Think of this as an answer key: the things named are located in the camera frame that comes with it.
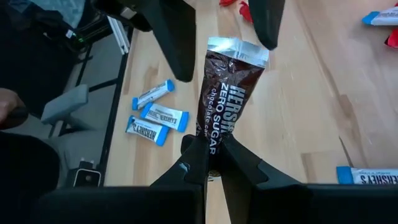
blue and white wrapper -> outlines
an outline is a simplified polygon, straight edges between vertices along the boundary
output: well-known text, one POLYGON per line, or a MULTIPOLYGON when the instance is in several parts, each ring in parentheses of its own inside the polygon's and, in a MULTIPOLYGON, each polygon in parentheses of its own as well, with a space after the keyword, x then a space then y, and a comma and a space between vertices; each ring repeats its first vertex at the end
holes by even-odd
POLYGON ((398 26, 398 7, 381 12, 373 11, 365 16, 362 22, 374 26, 398 26))
POLYGON ((398 184, 398 169, 336 168, 339 184, 398 184))
POLYGON ((137 119, 131 115, 127 122, 126 132, 131 134, 138 134, 146 139, 156 143, 158 146, 163 146, 166 142, 168 127, 159 124, 152 124, 148 121, 137 119))
POLYGON ((160 97, 174 91, 174 83, 172 80, 168 79, 163 83, 157 85, 155 88, 143 93, 139 97, 134 97, 132 99, 132 110, 139 110, 149 102, 153 102, 160 97))
POLYGON ((155 121, 184 133, 188 125, 189 112, 148 103, 141 112, 141 118, 155 121))

red object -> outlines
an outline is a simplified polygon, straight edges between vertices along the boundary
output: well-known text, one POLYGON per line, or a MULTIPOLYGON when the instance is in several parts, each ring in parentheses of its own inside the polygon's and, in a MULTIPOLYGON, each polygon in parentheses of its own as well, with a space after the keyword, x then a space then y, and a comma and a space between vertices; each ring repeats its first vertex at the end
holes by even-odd
POLYGON ((398 49, 398 29, 394 29, 390 36, 387 38, 386 42, 387 46, 398 49))
POLYGON ((253 19, 251 18, 251 15, 250 15, 249 5, 244 1, 242 1, 240 4, 242 6, 239 9, 239 14, 242 15, 246 21, 253 23, 253 19))
POLYGON ((230 4, 236 2, 236 0, 220 0, 220 6, 229 6, 230 4))

wooden desk surface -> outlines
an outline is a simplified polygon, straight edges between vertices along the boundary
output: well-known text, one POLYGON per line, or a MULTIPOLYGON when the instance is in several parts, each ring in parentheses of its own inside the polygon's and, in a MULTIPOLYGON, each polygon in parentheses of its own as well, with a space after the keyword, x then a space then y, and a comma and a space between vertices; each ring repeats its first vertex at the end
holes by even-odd
MULTIPOLYGON (((302 182, 335 183, 341 165, 398 167, 398 51, 383 46, 390 28, 361 23, 395 1, 286 0, 279 46, 236 123, 236 139, 302 182)), ((218 0, 188 2, 197 10, 193 81, 176 81, 175 93, 157 103, 189 111, 186 134, 194 134, 208 37, 259 41, 239 1, 226 8, 218 0)), ((157 147, 124 133, 129 115, 139 114, 131 98, 174 79, 152 33, 133 36, 105 185, 149 185, 180 157, 184 134, 171 131, 157 147)), ((221 182, 209 183, 207 209, 208 223, 229 222, 221 182)))

chocolate bar wrapper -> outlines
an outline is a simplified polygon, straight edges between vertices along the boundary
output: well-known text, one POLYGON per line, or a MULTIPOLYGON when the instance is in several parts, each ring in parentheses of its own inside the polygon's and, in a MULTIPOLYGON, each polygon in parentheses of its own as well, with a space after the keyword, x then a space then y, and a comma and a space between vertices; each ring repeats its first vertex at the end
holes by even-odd
POLYGON ((339 184, 398 184, 398 169, 336 168, 339 184))
POLYGON ((233 132, 268 59, 267 49, 249 42, 226 37, 208 39, 197 135, 209 141, 210 169, 222 135, 233 132))

brown candy wrapper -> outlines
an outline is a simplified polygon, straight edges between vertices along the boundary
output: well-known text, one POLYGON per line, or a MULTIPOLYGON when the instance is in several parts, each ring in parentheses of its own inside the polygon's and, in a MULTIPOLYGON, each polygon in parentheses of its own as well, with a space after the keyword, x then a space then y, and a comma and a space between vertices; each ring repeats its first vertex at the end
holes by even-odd
POLYGON ((234 130, 268 58, 267 49, 249 42, 237 38, 209 38, 197 135, 202 134, 209 141, 210 169, 215 169, 222 135, 234 130))

